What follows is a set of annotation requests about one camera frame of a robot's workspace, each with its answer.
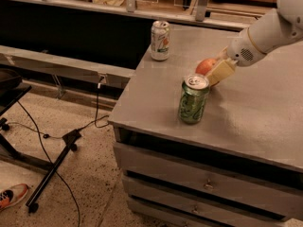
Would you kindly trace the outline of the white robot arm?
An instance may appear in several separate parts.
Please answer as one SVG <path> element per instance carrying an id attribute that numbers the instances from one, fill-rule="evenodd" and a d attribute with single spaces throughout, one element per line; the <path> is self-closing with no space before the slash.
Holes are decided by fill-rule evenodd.
<path id="1" fill-rule="evenodd" d="M 210 86 L 231 76 L 237 66 L 253 65 L 277 48 L 303 39 L 303 0 L 276 0 L 276 5 L 219 53 L 206 73 Z"/>

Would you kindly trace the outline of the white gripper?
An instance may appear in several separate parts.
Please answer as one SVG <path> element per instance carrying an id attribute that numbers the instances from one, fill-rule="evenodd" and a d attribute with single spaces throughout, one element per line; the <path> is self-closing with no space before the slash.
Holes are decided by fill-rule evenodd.
<path id="1" fill-rule="evenodd" d="M 249 29 L 246 28 L 234 38 L 228 47 L 217 56 L 218 62 L 206 74 L 210 86 L 214 86 L 235 73 L 236 66 L 247 67 L 262 60 L 265 54 L 260 52 L 253 43 Z"/>

